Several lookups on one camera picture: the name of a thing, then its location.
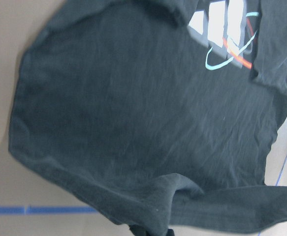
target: graphic print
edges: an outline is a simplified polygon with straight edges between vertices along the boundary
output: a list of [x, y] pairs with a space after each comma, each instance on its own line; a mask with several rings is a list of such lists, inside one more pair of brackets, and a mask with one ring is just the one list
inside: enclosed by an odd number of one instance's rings
[[[204, 10], [194, 12], [188, 30], [197, 42], [211, 46], [205, 61], [208, 70], [217, 70], [229, 63], [240, 68], [252, 68], [252, 63], [244, 59], [244, 53], [251, 53], [252, 45], [256, 42], [257, 31], [254, 32], [250, 17], [258, 16], [258, 12], [247, 13], [244, 0], [229, 0], [228, 5], [224, 0], [211, 2], [209, 17]], [[250, 39], [244, 44], [246, 30]], [[226, 60], [210, 65], [208, 58], [212, 52]]]

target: red curved line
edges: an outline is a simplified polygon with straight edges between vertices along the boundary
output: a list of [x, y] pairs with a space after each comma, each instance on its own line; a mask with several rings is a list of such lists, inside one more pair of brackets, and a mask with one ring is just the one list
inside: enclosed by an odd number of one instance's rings
[[223, 38], [223, 45], [230, 50], [230, 54], [239, 62], [241, 63], [243, 66], [245, 66], [248, 69], [252, 68], [252, 63], [250, 63], [249, 61], [245, 60], [243, 57], [236, 55], [229, 47], [227, 44], [227, 40], [225, 38]]
[[253, 31], [253, 27], [252, 27], [250, 19], [246, 18], [246, 22], [247, 22], [248, 28], [250, 28], [251, 36], [253, 36], [254, 35], [254, 31]]

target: floor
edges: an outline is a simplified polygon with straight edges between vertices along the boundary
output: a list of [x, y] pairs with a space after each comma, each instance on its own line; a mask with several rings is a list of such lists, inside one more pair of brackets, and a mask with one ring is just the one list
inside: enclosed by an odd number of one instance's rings
[[[62, 189], [28, 171], [7, 152], [8, 117], [24, 49], [63, 0], [0, 0], [0, 206], [84, 206]], [[287, 119], [267, 159], [266, 184], [287, 186]], [[176, 236], [226, 236], [172, 226]], [[98, 213], [0, 215], [0, 236], [131, 236]], [[287, 222], [260, 233], [287, 236]]]

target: black t-shirt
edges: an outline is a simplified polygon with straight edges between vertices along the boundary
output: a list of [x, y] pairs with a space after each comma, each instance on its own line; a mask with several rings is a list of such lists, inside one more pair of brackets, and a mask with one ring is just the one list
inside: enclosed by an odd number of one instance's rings
[[25, 52], [9, 151], [137, 235], [287, 220], [287, 1], [68, 0]]

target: beige floor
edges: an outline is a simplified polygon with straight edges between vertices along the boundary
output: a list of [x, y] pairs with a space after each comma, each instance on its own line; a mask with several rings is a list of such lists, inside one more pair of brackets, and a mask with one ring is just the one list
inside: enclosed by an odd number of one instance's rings
[[[84, 206], [14, 161], [7, 152], [7, 126], [20, 56], [63, 0], [0, 0], [0, 205]], [[269, 154], [266, 183], [276, 184], [287, 155], [287, 120]], [[287, 185], [287, 162], [279, 185]], [[177, 236], [226, 236], [173, 226]], [[99, 214], [0, 216], [0, 236], [131, 236]], [[287, 236], [287, 222], [261, 236]]]

